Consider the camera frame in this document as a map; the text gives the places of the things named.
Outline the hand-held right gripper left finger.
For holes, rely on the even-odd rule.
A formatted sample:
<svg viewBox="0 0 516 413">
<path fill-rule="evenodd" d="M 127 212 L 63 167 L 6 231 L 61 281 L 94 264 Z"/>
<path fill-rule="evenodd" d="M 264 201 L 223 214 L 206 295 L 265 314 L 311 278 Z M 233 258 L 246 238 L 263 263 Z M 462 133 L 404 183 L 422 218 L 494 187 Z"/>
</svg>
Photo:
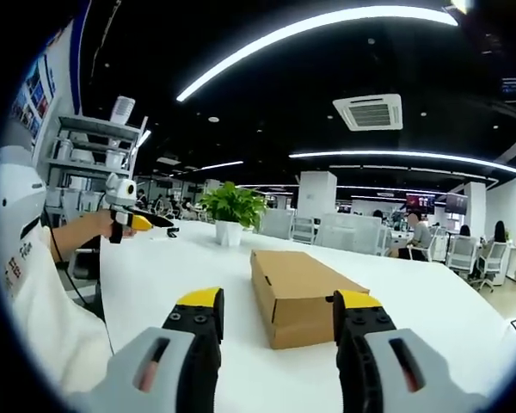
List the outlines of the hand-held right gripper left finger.
<svg viewBox="0 0 516 413">
<path fill-rule="evenodd" d="M 223 338 L 224 289 L 185 294 L 111 359 L 106 411 L 213 412 Z"/>
</svg>

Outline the person's left hand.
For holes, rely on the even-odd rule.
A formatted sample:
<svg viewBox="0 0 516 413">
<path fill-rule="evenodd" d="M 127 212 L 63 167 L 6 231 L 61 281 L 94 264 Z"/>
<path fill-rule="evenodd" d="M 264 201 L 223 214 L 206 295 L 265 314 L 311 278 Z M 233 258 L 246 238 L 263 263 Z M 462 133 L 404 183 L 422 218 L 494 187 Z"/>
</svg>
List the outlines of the person's left hand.
<svg viewBox="0 0 516 413">
<path fill-rule="evenodd" d="M 116 224 L 116 221 L 112 219 L 109 210 L 102 209 L 82 216 L 83 241 L 87 242 L 98 236 L 111 238 L 114 232 L 114 224 Z"/>
</svg>

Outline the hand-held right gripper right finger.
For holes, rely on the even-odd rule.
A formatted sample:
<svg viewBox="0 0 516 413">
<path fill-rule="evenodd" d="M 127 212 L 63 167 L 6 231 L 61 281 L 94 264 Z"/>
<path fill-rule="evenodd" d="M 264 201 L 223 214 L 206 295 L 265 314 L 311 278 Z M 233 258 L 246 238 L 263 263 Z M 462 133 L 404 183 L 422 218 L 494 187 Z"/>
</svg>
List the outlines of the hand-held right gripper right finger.
<svg viewBox="0 0 516 413">
<path fill-rule="evenodd" d="M 382 304 L 350 290 L 333 293 L 336 366 L 344 412 L 484 412 L 488 400 L 463 391 L 446 359 Z"/>
</svg>

